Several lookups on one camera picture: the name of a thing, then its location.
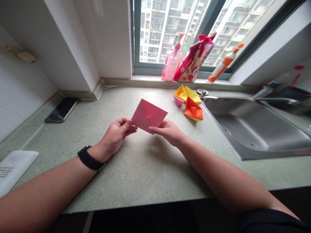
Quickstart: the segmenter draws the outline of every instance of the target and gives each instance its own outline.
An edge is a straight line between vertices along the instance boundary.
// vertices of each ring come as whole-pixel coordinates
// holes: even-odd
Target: snack bag
[[[175,81],[193,83],[197,79],[201,65],[214,48],[215,35],[216,33],[211,37],[199,35],[199,41],[190,46],[187,55],[176,69]]]

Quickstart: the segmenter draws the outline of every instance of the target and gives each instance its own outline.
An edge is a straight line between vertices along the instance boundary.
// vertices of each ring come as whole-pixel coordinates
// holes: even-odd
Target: hand
[[[109,126],[100,142],[87,151],[94,159],[106,162],[119,150],[124,139],[136,132],[137,126],[132,126],[129,118],[120,117]]]
[[[149,130],[163,136],[172,146],[177,147],[186,135],[170,120],[164,119],[160,127],[150,126]]]

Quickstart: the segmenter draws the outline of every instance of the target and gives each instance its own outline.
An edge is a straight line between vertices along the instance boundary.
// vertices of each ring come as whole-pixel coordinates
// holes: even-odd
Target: apartment building
[[[185,32],[181,51],[193,44],[211,0],[142,0],[140,62],[164,63]],[[203,65],[217,66],[239,45],[275,0],[227,0],[210,34],[215,47]]]
[[[228,53],[243,42],[254,25],[264,17],[266,10],[273,7],[275,0],[241,0],[232,4],[227,0],[209,36],[214,32],[215,47],[203,63],[217,66]]]
[[[140,62],[164,63],[166,53],[179,41],[178,32],[185,32],[182,42],[187,39],[191,45],[209,2],[142,0]]]

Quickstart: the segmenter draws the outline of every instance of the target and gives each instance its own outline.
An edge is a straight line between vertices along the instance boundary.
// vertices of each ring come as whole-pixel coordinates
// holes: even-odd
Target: stainless steel sink
[[[311,136],[260,103],[218,98],[202,107],[242,160],[311,155]]]

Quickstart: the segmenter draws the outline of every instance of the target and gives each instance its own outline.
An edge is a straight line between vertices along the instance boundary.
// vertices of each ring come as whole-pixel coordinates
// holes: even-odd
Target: black container
[[[273,98],[289,98],[289,99],[294,99],[294,100],[298,100],[301,102],[301,101],[304,101],[310,98],[310,96],[307,96],[309,94],[311,93],[305,90],[302,90],[300,88],[297,88],[297,87],[293,87],[292,89],[290,89],[290,87],[287,87],[279,91],[278,93],[276,93],[273,96]],[[274,101],[274,100],[268,100],[266,102],[269,105],[276,107],[278,109],[286,109],[288,107],[291,107],[291,105],[288,104],[287,102]]]

